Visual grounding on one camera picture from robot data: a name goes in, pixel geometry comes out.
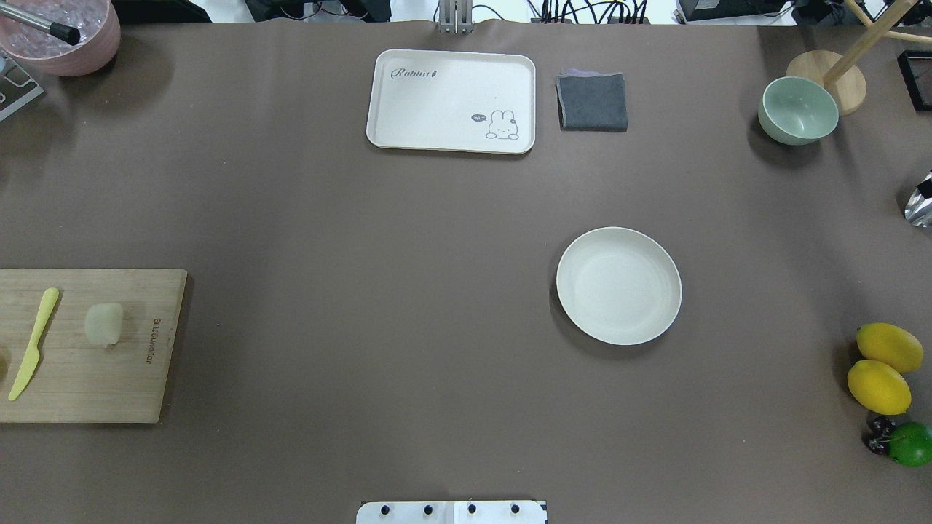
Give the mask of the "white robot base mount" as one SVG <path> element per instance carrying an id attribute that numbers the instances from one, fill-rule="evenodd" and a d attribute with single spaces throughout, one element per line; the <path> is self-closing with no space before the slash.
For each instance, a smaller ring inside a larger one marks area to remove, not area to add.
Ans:
<path id="1" fill-rule="evenodd" d="M 547 523 L 545 501 L 370 501 L 356 523 Z"/>

